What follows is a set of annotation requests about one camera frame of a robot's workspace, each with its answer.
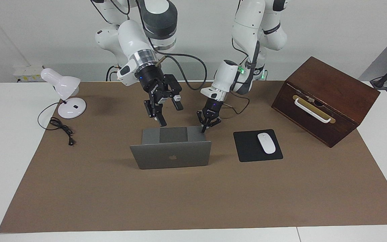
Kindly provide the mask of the right gripper finger white patch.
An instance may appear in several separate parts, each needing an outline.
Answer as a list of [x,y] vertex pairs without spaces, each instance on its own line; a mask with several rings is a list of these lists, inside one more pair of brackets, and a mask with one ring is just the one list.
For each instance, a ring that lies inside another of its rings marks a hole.
[[172,103],[175,106],[177,111],[181,111],[184,109],[182,103],[181,103],[181,95],[172,95]]

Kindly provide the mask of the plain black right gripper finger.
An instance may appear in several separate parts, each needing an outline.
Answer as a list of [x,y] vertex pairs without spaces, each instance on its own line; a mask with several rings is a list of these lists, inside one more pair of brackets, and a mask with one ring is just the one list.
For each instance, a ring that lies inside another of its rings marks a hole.
[[165,118],[162,115],[162,107],[163,107],[162,104],[157,104],[150,100],[145,100],[144,105],[148,113],[148,116],[150,118],[155,118],[155,120],[159,122],[161,127],[164,127],[167,125]]

